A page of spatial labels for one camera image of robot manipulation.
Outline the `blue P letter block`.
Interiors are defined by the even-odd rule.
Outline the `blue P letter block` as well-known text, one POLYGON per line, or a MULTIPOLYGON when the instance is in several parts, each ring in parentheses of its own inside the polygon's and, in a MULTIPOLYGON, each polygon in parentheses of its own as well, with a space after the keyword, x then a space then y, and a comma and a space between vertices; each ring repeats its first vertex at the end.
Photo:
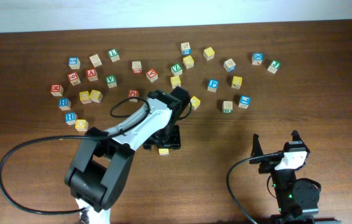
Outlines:
POLYGON ((210 79, 208 82, 207 90, 211 92, 216 92, 219 85, 218 80, 210 79))

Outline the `green V letter block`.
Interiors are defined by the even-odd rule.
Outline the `green V letter block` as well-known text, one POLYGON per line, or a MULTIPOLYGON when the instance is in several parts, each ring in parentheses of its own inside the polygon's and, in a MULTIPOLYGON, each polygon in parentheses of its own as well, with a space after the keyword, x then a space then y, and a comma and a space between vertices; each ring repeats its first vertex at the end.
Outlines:
POLYGON ((108 88, 114 88, 114 87, 117 87, 117 85, 118 85, 114 75, 106 77, 106 84, 107 84, 108 88))

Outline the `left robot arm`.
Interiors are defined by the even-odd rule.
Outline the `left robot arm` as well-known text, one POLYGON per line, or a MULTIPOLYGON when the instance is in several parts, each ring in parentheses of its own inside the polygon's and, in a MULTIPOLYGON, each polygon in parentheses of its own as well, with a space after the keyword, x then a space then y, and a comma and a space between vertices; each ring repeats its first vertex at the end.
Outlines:
POLYGON ((187 90, 152 91, 146 102, 122 123, 84 135, 65 175, 80 208, 80 223, 109 223, 111 207, 121 195, 139 147, 180 149, 176 124, 190 103, 187 90))

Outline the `yellow C letter block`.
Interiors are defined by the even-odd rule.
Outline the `yellow C letter block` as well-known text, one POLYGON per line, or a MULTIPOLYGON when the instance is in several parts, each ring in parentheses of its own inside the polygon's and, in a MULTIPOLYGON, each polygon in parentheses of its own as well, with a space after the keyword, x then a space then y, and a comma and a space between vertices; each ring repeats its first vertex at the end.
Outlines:
POLYGON ((167 155, 167 154, 169 154, 169 149, 160 148, 160 149, 159 149, 159 154, 160 154, 161 156, 167 155))

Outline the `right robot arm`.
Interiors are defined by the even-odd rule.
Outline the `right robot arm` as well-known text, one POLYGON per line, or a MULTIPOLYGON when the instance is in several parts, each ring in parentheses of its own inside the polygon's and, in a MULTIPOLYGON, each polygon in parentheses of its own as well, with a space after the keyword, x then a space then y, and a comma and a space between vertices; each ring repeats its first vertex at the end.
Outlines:
POLYGON ((253 135, 249 163, 259 164, 258 173, 271 175, 279 207, 279 214, 272 215, 269 223, 341 223, 335 218, 314 218, 319 213, 322 186, 312 179, 296 178, 295 172, 305 165, 310 150, 296 130, 292 131, 291 136, 292 140, 284 144, 283 150, 264 154, 259 136, 253 135))

